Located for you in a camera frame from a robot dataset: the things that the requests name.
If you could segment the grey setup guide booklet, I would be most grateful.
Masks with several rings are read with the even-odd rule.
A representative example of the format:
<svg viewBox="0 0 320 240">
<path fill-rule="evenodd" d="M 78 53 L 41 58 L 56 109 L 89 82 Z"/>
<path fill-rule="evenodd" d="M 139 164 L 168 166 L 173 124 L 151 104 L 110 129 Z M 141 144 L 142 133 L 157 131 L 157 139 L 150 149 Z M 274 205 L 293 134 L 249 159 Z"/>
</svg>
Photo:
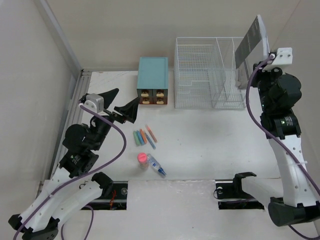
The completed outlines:
<svg viewBox="0 0 320 240">
<path fill-rule="evenodd" d="M 254 65 L 267 59 L 269 54 L 270 47 L 266 27 L 262 16 L 258 14 L 234 53 L 237 70 L 235 85 L 237 88 L 245 89 L 247 87 Z"/>
</svg>

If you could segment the teal mini drawer chest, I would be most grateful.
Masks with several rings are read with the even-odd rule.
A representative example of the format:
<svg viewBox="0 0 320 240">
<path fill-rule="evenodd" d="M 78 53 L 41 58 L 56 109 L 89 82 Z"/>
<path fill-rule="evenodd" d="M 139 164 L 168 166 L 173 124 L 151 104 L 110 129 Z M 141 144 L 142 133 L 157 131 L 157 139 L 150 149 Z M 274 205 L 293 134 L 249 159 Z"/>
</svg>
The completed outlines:
<svg viewBox="0 0 320 240">
<path fill-rule="evenodd" d="M 141 57 L 137 74 L 137 95 L 141 105 L 167 105 L 169 64 L 167 57 Z"/>
</svg>

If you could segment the pink cap bottle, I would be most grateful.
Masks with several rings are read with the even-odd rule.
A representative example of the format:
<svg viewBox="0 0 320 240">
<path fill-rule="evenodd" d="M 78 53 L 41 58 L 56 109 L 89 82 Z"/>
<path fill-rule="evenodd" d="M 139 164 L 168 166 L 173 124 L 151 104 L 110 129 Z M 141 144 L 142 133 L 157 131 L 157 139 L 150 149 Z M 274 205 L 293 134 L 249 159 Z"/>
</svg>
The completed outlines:
<svg viewBox="0 0 320 240">
<path fill-rule="evenodd" d="M 137 155 L 137 161 L 139 164 L 139 168 L 141 170 L 146 171 L 149 168 L 149 162 L 148 162 L 148 157 L 146 153 L 140 152 Z"/>
</svg>

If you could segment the clear glue pen blue cap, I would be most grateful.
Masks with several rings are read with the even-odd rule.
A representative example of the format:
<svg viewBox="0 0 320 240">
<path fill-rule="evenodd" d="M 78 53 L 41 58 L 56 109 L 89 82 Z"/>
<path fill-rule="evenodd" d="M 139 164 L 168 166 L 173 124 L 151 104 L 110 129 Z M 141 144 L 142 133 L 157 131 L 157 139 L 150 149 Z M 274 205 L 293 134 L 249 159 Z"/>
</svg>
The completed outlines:
<svg viewBox="0 0 320 240">
<path fill-rule="evenodd" d="M 165 177 L 167 174 L 160 165 L 160 163 L 151 155 L 147 154 L 147 162 L 163 177 Z"/>
</svg>

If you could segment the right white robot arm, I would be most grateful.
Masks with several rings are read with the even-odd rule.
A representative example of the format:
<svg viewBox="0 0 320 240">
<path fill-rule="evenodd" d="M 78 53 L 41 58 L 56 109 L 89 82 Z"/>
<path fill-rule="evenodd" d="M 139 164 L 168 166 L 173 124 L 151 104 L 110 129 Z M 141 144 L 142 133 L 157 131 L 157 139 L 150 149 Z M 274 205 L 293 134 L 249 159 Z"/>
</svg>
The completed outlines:
<svg viewBox="0 0 320 240">
<path fill-rule="evenodd" d="M 248 87 L 257 88 L 262 114 L 253 116 L 250 101 L 245 100 L 253 122 L 264 133 L 274 152 L 283 192 L 252 172 L 237 173 L 232 193 L 253 197 L 266 207 L 272 222 L 278 226 L 309 223 L 320 218 L 320 201 L 313 193 L 320 189 L 307 172 L 301 148 L 301 128 L 292 108 L 302 97 L 301 83 L 293 75 L 276 67 L 264 71 L 266 63 L 254 64 Z"/>
</svg>

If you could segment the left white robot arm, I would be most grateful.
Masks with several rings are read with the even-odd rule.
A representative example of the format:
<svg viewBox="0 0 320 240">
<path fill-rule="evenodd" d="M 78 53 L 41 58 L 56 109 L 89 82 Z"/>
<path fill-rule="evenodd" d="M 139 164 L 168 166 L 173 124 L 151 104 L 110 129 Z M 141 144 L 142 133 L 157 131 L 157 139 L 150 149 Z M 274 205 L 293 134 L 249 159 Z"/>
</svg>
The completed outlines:
<svg viewBox="0 0 320 240">
<path fill-rule="evenodd" d="M 77 123 L 67 128 L 62 142 L 67 152 L 51 179 L 24 212 L 8 220 L 17 234 L 22 233 L 22 239 L 53 240 L 72 214 L 88 207 L 92 200 L 111 195 L 114 182 L 101 170 L 117 160 L 127 147 L 125 134 L 114 122 L 134 123 L 140 103 L 136 97 L 109 111 L 118 92 L 119 89 L 114 88 L 100 94 L 86 93 L 79 99 L 79 108 L 92 115 L 89 124 Z M 95 152 L 111 128 L 121 135 L 124 145 L 114 158 L 92 169 L 99 158 Z"/>
</svg>

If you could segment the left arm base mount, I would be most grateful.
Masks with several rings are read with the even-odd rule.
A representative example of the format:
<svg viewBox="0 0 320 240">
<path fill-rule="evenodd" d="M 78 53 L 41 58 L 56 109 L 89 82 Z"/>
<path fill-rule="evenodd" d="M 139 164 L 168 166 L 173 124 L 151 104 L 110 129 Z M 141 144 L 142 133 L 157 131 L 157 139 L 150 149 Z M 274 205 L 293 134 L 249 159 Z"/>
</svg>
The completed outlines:
<svg viewBox="0 0 320 240">
<path fill-rule="evenodd" d="M 111 192 L 87 203 L 93 210 L 122 211 L 127 209 L 128 182 L 115 181 Z"/>
</svg>

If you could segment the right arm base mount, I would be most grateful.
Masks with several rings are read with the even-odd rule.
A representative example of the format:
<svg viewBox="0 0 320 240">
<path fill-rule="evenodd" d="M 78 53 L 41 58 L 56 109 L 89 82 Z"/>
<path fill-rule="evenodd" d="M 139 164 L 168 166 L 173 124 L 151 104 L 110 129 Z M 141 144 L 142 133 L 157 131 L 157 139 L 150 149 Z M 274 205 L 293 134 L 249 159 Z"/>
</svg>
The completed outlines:
<svg viewBox="0 0 320 240">
<path fill-rule="evenodd" d="M 215 182 L 213 196 L 218 200 L 219 210 L 264 210 L 264 206 L 253 196 L 236 189 L 232 180 Z"/>
</svg>

